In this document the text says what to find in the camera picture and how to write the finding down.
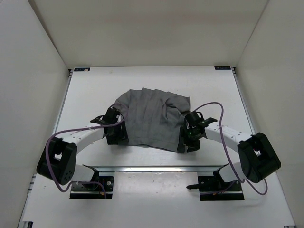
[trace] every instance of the table surface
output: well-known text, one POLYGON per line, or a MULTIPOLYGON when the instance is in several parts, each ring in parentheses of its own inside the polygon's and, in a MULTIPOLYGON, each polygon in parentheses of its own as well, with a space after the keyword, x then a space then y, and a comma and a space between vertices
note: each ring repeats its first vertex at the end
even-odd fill
MULTIPOLYGON (((251 133, 231 70, 212 66, 94 67, 74 72, 57 130, 85 126, 104 114, 129 89, 160 89, 191 97, 191 109, 218 101, 224 105, 223 124, 251 133)), ((219 119, 220 107, 202 108, 204 117, 219 119)), ((232 160, 237 153, 229 150, 232 160)), ((208 166, 227 163, 218 142, 201 139, 200 150, 177 154, 144 147, 109 146, 100 140, 85 148, 78 164, 91 166, 208 166)), ((195 172, 115 173, 112 200, 69 199, 52 181, 37 176, 23 221, 33 227, 270 227, 293 225, 276 174, 267 178, 269 192, 262 197, 243 184, 244 201, 200 202, 197 191, 185 186, 197 182, 195 172)))

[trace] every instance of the gray cloth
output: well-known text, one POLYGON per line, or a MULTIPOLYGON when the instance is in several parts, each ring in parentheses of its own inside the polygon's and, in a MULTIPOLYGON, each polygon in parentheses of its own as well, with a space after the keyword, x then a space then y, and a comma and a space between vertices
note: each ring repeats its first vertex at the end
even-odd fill
POLYGON ((132 90, 122 94, 115 103, 128 109, 126 129, 129 146, 147 145, 177 152, 180 127, 190 111, 190 97, 158 89, 132 90))

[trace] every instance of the white enclosure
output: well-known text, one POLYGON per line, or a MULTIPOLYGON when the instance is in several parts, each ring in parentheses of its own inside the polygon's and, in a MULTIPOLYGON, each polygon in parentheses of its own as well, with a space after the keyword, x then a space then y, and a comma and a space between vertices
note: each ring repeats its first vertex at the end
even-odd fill
MULTIPOLYGON (((21 220, 36 220, 34 227, 41 227, 43 219, 47 221, 45 227, 60 227, 61 210, 54 215, 59 221, 50 221, 44 217, 43 210, 39 210, 49 210, 43 205, 45 200, 50 206, 56 206, 54 198, 62 203, 61 209, 69 210, 66 214, 69 219, 79 218, 72 224, 84 225, 86 220, 99 217, 97 211, 82 214, 78 207, 72 208, 68 196, 55 191, 54 184, 41 176, 36 178, 34 194, 23 210, 31 176, 47 138, 56 127, 61 130, 82 126, 95 115, 104 113, 107 106, 128 89, 150 86, 190 95, 192 109, 205 102, 221 101, 225 107, 224 122, 244 132, 251 130, 250 118, 247 119, 250 116, 254 129, 268 136, 282 162, 277 175, 268 178, 270 192, 263 198, 243 185, 244 202, 193 202, 196 211, 204 212, 187 212, 189 218, 193 218, 193 227, 202 227, 203 223, 195 221, 207 217, 205 225, 211 227, 294 225, 288 203, 295 224, 303 228, 304 126, 300 119, 304 113, 303 12, 302 0, 0 0, 0 180, 3 183, 0 227, 17 227, 23 211, 21 220), (231 71, 227 75, 227 71, 199 67, 224 65, 237 67, 236 82, 231 71), (61 113, 69 82, 67 69, 86 66, 94 68, 89 77, 85 76, 87 72, 74 72, 61 113), (159 83, 151 84, 151 77, 159 83), (116 86, 117 79, 123 86, 116 86), (243 102, 239 91, 244 94, 243 102), (79 102, 81 108, 74 105, 74 101, 79 102)), ((205 115, 219 116, 216 106, 203 111, 205 115)), ((157 166, 227 162, 220 144, 203 140, 200 143, 199 152, 187 155, 139 147, 120 150, 101 141, 84 150, 77 162, 157 166)), ((237 154, 233 154, 233 160, 237 159, 237 154)), ((116 175, 124 187, 117 185, 113 205, 130 203, 126 198, 128 185, 124 182, 129 177, 116 175)), ((181 183, 188 183, 194 177, 195 173, 190 172, 178 176, 181 183)), ((156 212, 160 220, 151 226, 189 227, 186 223, 189 220, 182 220, 178 213, 171 214, 176 223, 168 223, 166 208, 179 212, 192 196, 185 195, 184 189, 173 190, 168 186, 166 189, 162 198, 155 201, 159 207, 162 205, 156 212), (182 197, 174 203, 166 201, 168 192, 182 197), (162 204, 162 199, 168 202, 167 206, 162 204)), ((137 199, 145 201, 145 208, 151 209, 153 205, 141 195, 143 190, 136 189, 137 199)), ((155 196, 153 193, 149 199, 154 200, 155 196)), ((97 210, 100 203, 76 200, 74 204, 97 210)), ((124 207, 113 205, 113 214, 104 212, 96 222, 123 227, 120 220, 111 224, 108 216, 116 213, 123 219, 134 218, 136 210, 130 209, 123 217, 124 207)), ((142 213, 141 218, 152 224, 148 214, 142 213)), ((68 220, 63 224, 71 227, 68 220)), ((138 224, 127 223, 134 227, 138 224)))
MULTIPOLYGON (((215 70, 212 66, 97 67, 74 72, 57 130, 87 125, 105 113, 122 93, 142 87, 190 96, 192 110, 209 101, 221 102, 225 107, 223 124, 251 133, 232 71, 215 70)), ((218 119, 220 115, 220 107, 216 105, 201 111, 206 118, 218 119)), ((229 152, 233 161, 239 161, 236 152, 229 152)), ((198 151, 178 154, 140 146, 109 146, 104 139, 81 151, 76 162, 110 167, 222 166, 227 158, 222 145, 211 140, 200 140, 198 151)), ((79 200, 69 199, 69 191, 61 193, 52 181, 38 175, 22 220, 33 222, 34 228, 44 224, 82 228, 89 217, 90 226, 103 224, 109 228, 134 228, 141 227, 140 224, 145 228, 200 228, 202 224, 218 228, 294 225, 275 173, 267 178, 269 193, 266 196, 257 195, 244 184, 245 200, 230 203, 200 201, 198 191, 185 188, 197 183, 197 176, 197 172, 116 172, 112 200, 79 200), (276 214, 276 220, 269 216, 269 211, 276 214)), ((263 191, 264 182, 257 187, 263 191)))

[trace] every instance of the purple cable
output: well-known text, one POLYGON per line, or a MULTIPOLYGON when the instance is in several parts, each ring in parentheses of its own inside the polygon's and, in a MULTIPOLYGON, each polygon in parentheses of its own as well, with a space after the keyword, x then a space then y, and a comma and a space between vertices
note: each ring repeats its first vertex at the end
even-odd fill
MULTIPOLYGON (((125 105, 123 105, 123 104, 113 104, 113 105, 111 105, 109 108, 112 108, 112 107, 115 106, 115 105, 120 105, 121 107, 124 107, 125 109, 128 110, 128 108, 127 108, 125 105)), ((106 198, 106 192, 105 192, 104 186, 103 186, 101 183, 95 182, 95 181, 94 181, 94 182, 87 182, 87 181, 71 181, 71 182, 68 184, 68 186, 67 186, 66 189, 61 188, 61 186, 60 186, 59 183, 58 183, 58 180, 56 179, 56 176, 55 176, 55 174, 54 174, 54 171, 53 171, 53 169, 52 169, 51 161, 50 161, 49 154, 48 154, 48 149, 49 149, 49 145, 50 145, 50 143, 51 143, 51 140, 52 140, 55 136, 57 136, 57 135, 59 135, 59 134, 62 134, 62 133, 67 133, 67 132, 79 132, 79 131, 86 131, 86 130, 91 130, 91 129, 100 129, 100 128, 105 128, 105 127, 115 127, 115 126, 120 125, 123 121, 125 121, 125 119, 126 119, 127 117, 128 117, 128 112, 127 112, 127 114, 125 115, 125 117, 124 117, 120 122, 117 122, 117 123, 115 123, 115 124, 102 125, 102 126, 96 126, 96 127, 84 127, 84 128, 75 128, 75 129, 63 130, 63 131, 60 131, 60 132, 57 132, 57 133, 53 134, 53 135, 48 139, 47 144, 46 144, 46 160, 47 160, 47 167, 48 167, 49 173, 51 174, 51 177, 52 177, 54 183, 56 184, 57 188, 58 188, 61 192, 67 192, 68 189, 70 188, 70 186, 71 186, 73 183, 80 183, 80 184, 98 184, 98 185, 102 188, 102 190, 103 190, 103 192, 104 192, 104 197, 106 198)))
MULTIPOLYGON (((230 158, 230 156, 229 156, 229 153, 228 153, 228 150, 227 150, 226 143, 225 143, 224 134, 223 134, 223 129, 222 129, 222 120, 223 120, 223 116, 224 116, 224 107, 223 107, 223 105, 222 105, 221 103, 219 103, 219 102, 208 102, 208 103, 205 103, 205 104, 199 106, 199 107, 196 108, 194 111, 197 111, 198 109, 200 109, 201 107, 204 107, 204 106, 206 106, 206 105, 212 105, 212 104, 219 105, 219 106, 221 107, 221 109, 222 109, 222 112, 221 112, 220 118, 219 118, 219 122, 218 122, 218 124, 219 124, 219 133, 220 133, 220 137, 221 137, 221 140, 222 140, 222 144, 223 144, 224 151, 225 151, 225 154, 226 154, 226 156, 227 156, 229 165, 231 166, 231 169, 232 169, 233 173, 234 173, 235 176, 237 177, 237 180, 238 180, 240 183, 243 184, 243 183, 245 183, 245 180, 241 180, 241 179, 240 179, 240 177, 239 177, 239 175, 238 175, 236 169, 234 168, 233 163, 232 163, 232 160, 231 160, 231 158, 230 158)), ((252 189, 253 189, 254 191, 256 191, 258 194, 260 194, 260 195, 262 195, 262 196, 264 196, 264 195, 267 194, 267 192, 268 192, 268 184, 267 184, 267 181, 266 181, 265 179, 264 179, 264 182, 265 182, 266 189, 265 189, 265 192, 264 192, 264 193, 259 192, 259 191, 252 185, 252 183, 250 183, 248 180, 246 180, 246 181, 247 181, 247 183, 252 187, 252 189)))

